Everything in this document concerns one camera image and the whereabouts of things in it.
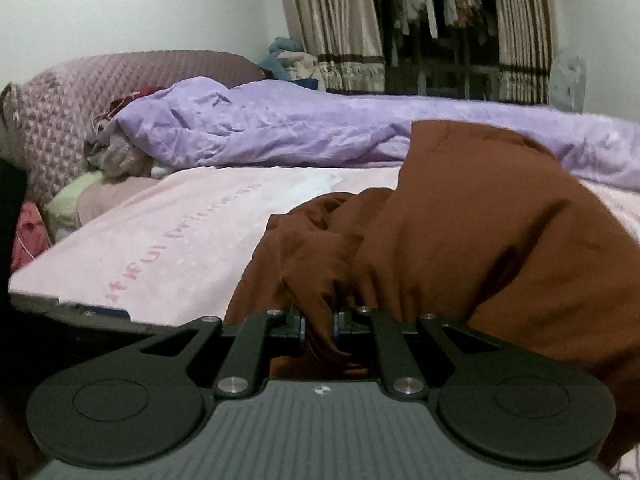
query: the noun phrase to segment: pink cloth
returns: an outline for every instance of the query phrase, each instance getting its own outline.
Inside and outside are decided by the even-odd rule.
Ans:
[[[94,182],[78,197],[76,209],[80,225],[88,224],[158,182],[160,181],[145,176],[130,176],[120,182]]]
[[[24,267],[49,247],[49,235],[38,208],[33,202],[24,202],[15,232],[11,272]]]

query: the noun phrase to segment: blue cloth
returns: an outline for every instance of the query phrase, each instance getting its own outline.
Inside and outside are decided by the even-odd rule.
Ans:
[[[302,46],[294,40],[289,38],[277,37],[273,43],[269,46],[269,55],[260,63],[260,68],[269,70],[273,73],[274,78],[281,81],[291,81],[289,72],[278,61],[278,56],[281,52],[302,52]]]
[[[307,77],[306,79],[297,79],[292,81],[298,86],[302,86],[302,88],[309,88],[309,90],[318,90],[318,79],[313,79],[312,77]]]

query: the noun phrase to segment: purple comforter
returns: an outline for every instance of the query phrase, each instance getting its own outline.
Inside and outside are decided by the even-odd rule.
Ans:
[[[575,176],[640,190],[640,124],[546,107],[426,97],[344,97],[265,80],[233,89],[205,77],[133,101],[117,116],[130,140],[179,169],[197,166],[399,165],[416,120],[515,130]]]

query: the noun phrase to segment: logo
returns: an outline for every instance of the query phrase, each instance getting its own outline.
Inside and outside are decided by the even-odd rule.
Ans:
[[[320,384],[313,389],[313,393],[319,395],[320,397],[325,397],[331,393],[331,388],[325,386],[324,384]]]

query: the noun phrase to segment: red cloth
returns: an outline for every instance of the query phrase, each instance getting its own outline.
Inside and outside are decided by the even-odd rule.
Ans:
[[[24,267],[49,247],[49,236],[38,208],[33,202],[24,202],[15,231],[11,272]]]
[[[159,90],[164,90],[161,86],[143,86],[140,90],[136,90],[131,94],[128,94],[125,97],[121,97],[114,101],[111,101],[109,104],[109,113],[108,118],[112,118],[115,114],[117,114],[120,110],[122,110],[129,103],[132,103],[136,99],[140,99],[141,97],[146,97],[151,94],[155,94]]]

